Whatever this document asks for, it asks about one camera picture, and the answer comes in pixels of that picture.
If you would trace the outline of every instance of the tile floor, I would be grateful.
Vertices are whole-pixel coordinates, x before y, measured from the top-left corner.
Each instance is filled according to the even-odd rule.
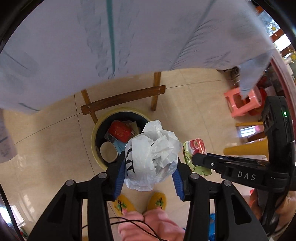
[[[223,148],[239,143],[237,120],[231,118],[223,93],[230,88],[229,76],[214,69],[181,69],[163,72],[161,84],[167,89],[159,96],[157,110],[150,111],[150,98],[132,101],[96,112],[97,116],[117,107],[133,107],[152,120],[159,119],[163,129],[175,132],[181,142],[201,138],[208,152],[223,154]],[[140,88],[151,87],[153,73],[117,79],[88,89],[92,101]],[[0,164],[0,183],[10,205],[15,205],[29,233],[56,192],[68,179],[91,179],[102,170],[95,162],[90,146],[93,121],[83,115],[80,93],[61,100],[35,115],[5,111],[5,122],[18,155]],[[217,173],[207,179],[221,182]],[[236,185],[243,195],[250,188]],[[176,196],[172,178],[157,184],[155,190],[167,195],[167,213],[181,227],[186,227],[189,203]],[[138,192],[123,187],[138,211],[145,210],[152,192]],[[109,215],[114,212],[109,205]],[[83,225],[87,223],[86,202]],[[115,240],[120,240],[113,226]]]

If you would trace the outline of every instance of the plastic wrapper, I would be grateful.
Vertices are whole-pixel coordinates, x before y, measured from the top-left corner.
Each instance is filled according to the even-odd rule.
[[[150,191],[154,184],[174,173],[182,144],[174,132],[162,129],[159,120],[148,122],[143,133],[130,139],[125,149],[125,184]]]
[[[112,122],[110,128],[105,134],[105,139],[113,143],[117,152],[120,154],[125,150],[126,144],[129,139],[135,137],[140,133],[137,123],[127,121],[115,120]]]
[[[183,154],[186,164],[190,167],[192,172],[199,175],[208,176],[212,174],[211,169],[206,167],[195,166],[192,163],[192,156],[196,153],[207,154],[205,150],[205,144],[202,139],[195,139],[192,141],[186,141],[183,144]]]

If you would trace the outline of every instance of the blue gripper pad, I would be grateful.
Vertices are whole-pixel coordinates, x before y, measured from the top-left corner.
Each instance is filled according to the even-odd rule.
[[[126,177],[126,174],[125,174],[125,162],[122,161],[121,163],[121,166],[119,168],[119,172],[118,172],[118,176],[116,178],[116,181],[115,181],[115,190],[114,190],[114,199],[116,199],[120,193],[121,193],[121,189],[122,189],[122,186],[123,186],[123,183],[124,183],[124,179]]]
[[[180,200],[184,200],[185,194],[183,192],[183,180],[180,176],[179,170],[176,169],[175,172],[172,174],[176,193],[179,196]]]

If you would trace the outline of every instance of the pink pants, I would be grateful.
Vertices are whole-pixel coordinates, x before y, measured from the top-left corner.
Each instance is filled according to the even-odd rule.
[[[168,215],[162,209],[153,209],[141,214],[137,211],[132,211],[123,216],[129,220],[141,220],[147,223],[161,237],[161,239],[169,241],[182,241],[185,230],[168,218]],[[135,222],[146,231],[153,234],[145,224]],[[152,237],[136,225],[127,222],[121,223],[118,226],[119,235],[122,241],[155,241],[157,238]]]

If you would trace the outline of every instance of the pink stool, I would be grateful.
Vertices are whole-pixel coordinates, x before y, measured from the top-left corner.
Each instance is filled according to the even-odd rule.
[[[237,116],[243,116],[248,111],[254,108],[259,108],[262,104],[262,97],[257,86],[255,86],[248,94],[250,101],[247,102],[246,100],[243,100],[244,105],[241,107],[238,107],[237,104],[235,103],[235,100],[234,100],[235,95],[240,96],[239,88],[231,89],[224,93],[224,96],[229,103],[228,106],[230,108],[232,118]]]

